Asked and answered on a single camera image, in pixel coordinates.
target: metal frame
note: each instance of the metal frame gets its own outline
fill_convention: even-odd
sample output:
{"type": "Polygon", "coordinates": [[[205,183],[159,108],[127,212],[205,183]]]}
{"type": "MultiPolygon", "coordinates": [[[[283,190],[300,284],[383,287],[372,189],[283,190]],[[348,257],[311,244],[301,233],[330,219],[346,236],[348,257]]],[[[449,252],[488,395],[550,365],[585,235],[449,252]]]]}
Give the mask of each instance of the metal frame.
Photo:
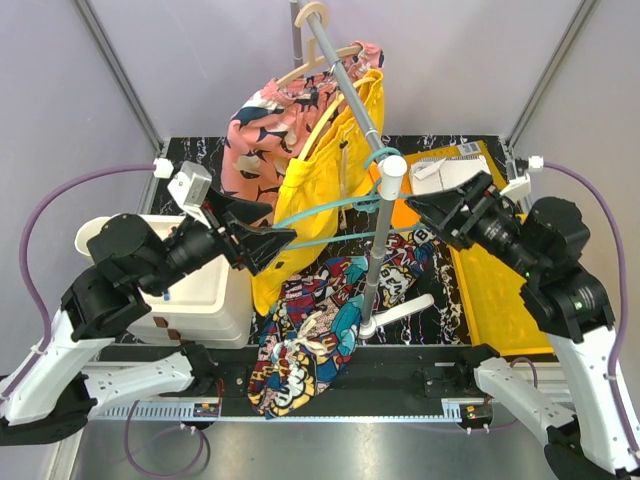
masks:
{"type": "Polygon", "coordinates": [[[302,29],[296,27],[296,18],[300,13],[300,3],[298,0],[289,0],[291,6],[291,36],[293,37],[293,66],[302,66],[302,29]]]}
{"type": "Polygon", "coordinates": [[[118,87],[122,92],[122,96],[125,98],[129,108],[131,108],[131,112],[136,117],[136,120],[138,120],[140,127],[149,140],[149,143],[153,147],[155,153],[158,154],[162,150],[165,142],[158,134],[153,122],[142,106],[142,103],[140,102],[131,81],[129,81],[113,46],[109,42],[109,38],[107,37],[104,27],[100,23],[95,10],[91,6],[90,0],[72,0],[72,3],[77,8],[80,17],[89,29],[89,32],[96,43],[96,47],[100,51],[102,58],[104,58],[114,80],[118,84],[118,87]]]}
{"type": "Polygon", "coordinates": [[[558,72],[558,68],[564,62],[564,59],[573,46],[576,38],[578,37],[578,34],[582,31],[588,18],[599,2],[600,0],[582,0],[582,2],[580,2],[580,5],[576,9],[573,18],[569,22],[567,29],[560,39],[560,43],[553,52],[549,63],[547,63],[547,66],[542,72],[542,76],[533,89],[533,92],[531,93],[531,96],[529,97],[524,110],[520,114],[518,121],[511,131],[511,134],[507,137],[507,144],[509,145],[509,147],[513,148],[516,143],[518,143],[518,140],[520,140],[524,129],[527,127],[529,120],[531,120],[531,117],[538,107],[538,104],[540,103],[544,92],[549,86],[549,83],[558,72]]]}

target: clothes hanger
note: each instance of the clothes hanger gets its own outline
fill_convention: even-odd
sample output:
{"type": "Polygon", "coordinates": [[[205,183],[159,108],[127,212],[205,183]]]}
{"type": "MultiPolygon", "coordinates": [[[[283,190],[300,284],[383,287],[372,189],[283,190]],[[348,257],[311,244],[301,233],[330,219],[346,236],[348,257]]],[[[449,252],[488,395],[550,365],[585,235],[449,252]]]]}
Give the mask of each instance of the clothes hanger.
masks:
{"type": "MultiPolygon", "coordinates": [[[[307,17],[312,13],[316,13],[320,16],[320,20],[324,28],[327,28],[329,26],[329,12],[327,10],[327,7],[320,2],[311,2],[306,4],[304,7],[302,7],[302,9],[300,9],[300,13],[298,13],[298,16],[296,17],[296,20],[294,22],[295,26],[298,28],[302,28],[307,17]]],[[[357,55],[361,51],[362,51],[361,46],[354,45],[352,47],[344,47],[336,50],[336,55],[338,55],[338,57],[340,58],[343,58],[343,57],[348,57],[350,55],[357,55]]],[[[316,57],[316,39],[310,38],[309,41],[307,42],[307,63],[299,66],[298,68],[287,73],[283,77],[280,77],[276,81],[276,85],[278,85],[279,88],[286,87],[289,83],[291,83],[292,80],[295,80],[296,78],[304,75],[305,73],[310,72],[314,68],[326,63],[327,63],[327,60],[324,56],[316,57]]]]}

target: yellow garment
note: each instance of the yellow garment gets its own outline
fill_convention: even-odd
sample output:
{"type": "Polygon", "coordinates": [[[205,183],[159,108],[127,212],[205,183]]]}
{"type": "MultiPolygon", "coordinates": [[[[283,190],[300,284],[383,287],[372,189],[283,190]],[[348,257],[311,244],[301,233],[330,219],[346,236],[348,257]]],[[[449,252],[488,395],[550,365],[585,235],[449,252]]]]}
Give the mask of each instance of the yellow garment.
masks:
{"type": "MultiPolygon", "coordinates": [[[[382,72],[369,70],[354,85],[360,87],[358,94],[378,131],[384,126],[384,89],[382,72]]],[[[364,167],[371,152],[363,132],[357,125],[350,108],[345,108],[335,119],[331,128],[320,139],[307,161],[306,154],[322,131],[325,122],[335,111],[342,98],[336,99],[310,135],[298,158],[291,159],[282,186],[278,193],[274,224],[304,210],[345,197],[367,194],[373,182],[364,167]]],[[[299,220],[287,228],[293,228],[298,238],[293,244],[319,238],[330,238],[338,229],[338,210],[325,210],[299,220]]],[[[324,245],[298,250],[285,250],[259,275],[251,278],[253,303],[261,315],[266,315],[278,297],[282,284],[291,275],[308,267],[324,245]]]]}

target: white plastic box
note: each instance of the white plastic box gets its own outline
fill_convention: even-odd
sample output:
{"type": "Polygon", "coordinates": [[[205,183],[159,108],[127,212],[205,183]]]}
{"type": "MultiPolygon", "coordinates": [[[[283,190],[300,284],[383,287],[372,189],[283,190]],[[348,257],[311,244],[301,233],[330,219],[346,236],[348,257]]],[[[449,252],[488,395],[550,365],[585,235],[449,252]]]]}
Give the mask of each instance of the white plastic box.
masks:
{"type": "MultiPolygon", "coordinates": [[[[142,215],[153,230],[165,238],[183,217],[142,215]]],[[[91,261],[87,241],[95,236],[109,217],[85,223],[76,235],[76,250],[91,261]]],[[[165,297],[143,294],[152,311],[134,322],[128,331],[143,342],[180,345],[193,340],[208,348],[238,349],[247,344],[253,304],[251,283],[246,270],[229,266],[224,256],[185,277],[165,297]]]]}

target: gray wall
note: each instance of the gray wall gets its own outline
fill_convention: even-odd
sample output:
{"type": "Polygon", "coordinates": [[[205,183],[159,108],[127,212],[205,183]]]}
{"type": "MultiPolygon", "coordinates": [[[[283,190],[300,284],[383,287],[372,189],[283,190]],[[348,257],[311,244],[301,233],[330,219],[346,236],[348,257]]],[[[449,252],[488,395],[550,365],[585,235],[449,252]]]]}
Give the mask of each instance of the gray wall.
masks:
{"type": "MultiPolygon", "coordinates": [[[[42,334],[18,272],[18,240],[36,203],[70,177],[150,162],[153,152],[69,0],[0,2],[0,373],[42,334]]],[[[135,210],[145,174],[79,187],[45,212],[30,264],[53,312],[83,261],[73,238],[97,215],[135,210]]],[[[37,479],[51,447],[0,448],[0,478],[37,479]]]]}
{"type": "MultiPolygon", "coordinates": [[[[579,3],[325,1],[336,48],[384,48],[385,132],[405,135],[508,134],[579,3]]],[[[292,69],[286,0],[92,4],[163,137],[224,135],[249,96],[292,69]]]]}
{"type": "MultiPolygon", "coordinates": [[[[579,171],[604,194],[622,230],[631,293],[630,331],[623,371],[636,408],[640,408],[640,2],[603,1],[544,96],[516,151],[539,153],[579,171]]],[[[609,226],[597,203],[577,183],[555,172],[534,178],[538,196],[575,201],[591,228],[584,263],[604,281],[616,315],[619,289],[609,226]]]]}

